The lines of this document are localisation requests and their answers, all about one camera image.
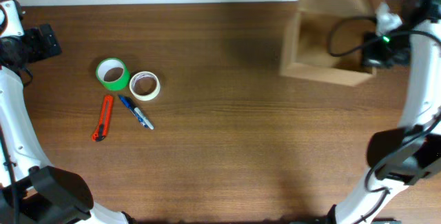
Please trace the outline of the brown cardboard box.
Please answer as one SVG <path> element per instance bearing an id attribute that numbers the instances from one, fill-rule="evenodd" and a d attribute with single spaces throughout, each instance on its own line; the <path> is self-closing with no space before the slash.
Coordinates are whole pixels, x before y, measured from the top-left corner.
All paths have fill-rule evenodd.
<path id="1" fill-rule="evenodd" d="M 363 42 L 366 32 L 375 30 L 368 18 L 374 16 L 382 0 L 298 0 L 283 39 L 279 74 L 338 85 L 356 86 L 376 75 L 376 69 L 361 65 L 362 54 L 333 57 L 327 53 L 331 29 L 348 19 L 332 38 L 335 53 L 350 50 Z"/>

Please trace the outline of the green tape roll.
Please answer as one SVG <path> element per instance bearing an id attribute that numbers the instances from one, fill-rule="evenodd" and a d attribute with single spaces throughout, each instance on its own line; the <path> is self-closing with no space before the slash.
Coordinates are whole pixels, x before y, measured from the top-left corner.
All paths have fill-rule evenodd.
<path id="1" fill-rule="evenodd" d="M 122 73 L 113 81 L 105 80 L 105 75 L 113 69 L 122 69 Z M 130 72 L 124 62 L 118 58 L 107 58 L 102 60 L 96 68 L 96 77 L 99 82 L 108 90 L 118 91 L 125 88 L 130 80 Z"/>

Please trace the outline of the orange utility knife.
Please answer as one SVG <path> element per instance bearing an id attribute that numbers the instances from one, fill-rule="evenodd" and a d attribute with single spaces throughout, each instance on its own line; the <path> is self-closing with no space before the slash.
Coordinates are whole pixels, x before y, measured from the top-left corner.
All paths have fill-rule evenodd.
<path id="1" fill-rule="evenodd" d="M 103 98 L 103 104 L 101 106 L 101 113 L 99 122 L 95 131 L 92 134 L 92 140 L 94 142 L 102 141 L 108 134 L 110 128 L 110 119 L 112 115 L 112 108 L 114 103 L 114 97 L 107 94 Z"/>

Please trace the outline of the beige masking tape roll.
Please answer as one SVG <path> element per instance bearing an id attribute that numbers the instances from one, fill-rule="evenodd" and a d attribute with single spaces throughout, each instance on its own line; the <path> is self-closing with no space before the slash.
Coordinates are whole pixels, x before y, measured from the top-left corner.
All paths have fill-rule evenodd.
<path id="1" fill-rule="evenodd" d="M 155 88 L 148 94 L 139 94 L 135 91 L 135 85 L 138 81 L 144 78 L 151 78 L 156 83 Z M 155 99 L 159 92 L 161 91 L 161 82 L 159 81 L 159 78 L 153 73 L 149 71 L 141 71 L 137 72 L 129 82 L 129 89 L 130 92 L 134 95 L 134 97 L 140 101 L 151 101 Z"/>

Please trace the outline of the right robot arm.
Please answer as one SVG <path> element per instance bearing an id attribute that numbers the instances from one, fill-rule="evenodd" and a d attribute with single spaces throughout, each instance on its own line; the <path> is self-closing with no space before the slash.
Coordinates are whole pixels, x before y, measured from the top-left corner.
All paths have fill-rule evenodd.
<path id="1" fill-rule="evenodd" d="M 371 137 L 352 193 L 316 223 L 376 223 L 393 197 L 440 173 L 440 0 L 402 0 L 399 15 L 382 2 L 369 20 L 375 32 L 348 53 L 361 51 L 369 67 L 409 66 L 406 103 L 397 128 Z"/>

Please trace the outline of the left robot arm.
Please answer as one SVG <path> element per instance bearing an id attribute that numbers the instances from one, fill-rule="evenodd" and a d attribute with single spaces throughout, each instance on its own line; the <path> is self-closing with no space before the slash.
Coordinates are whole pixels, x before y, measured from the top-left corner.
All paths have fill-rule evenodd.
<path id="1" fill-rule="evenodd" d="M 39 144 L 18 71 L 60 53 L 48 24 L 1 32 L 1 222 L 134 223 L 95 203 L 83 178 L 54 167 Z"/>

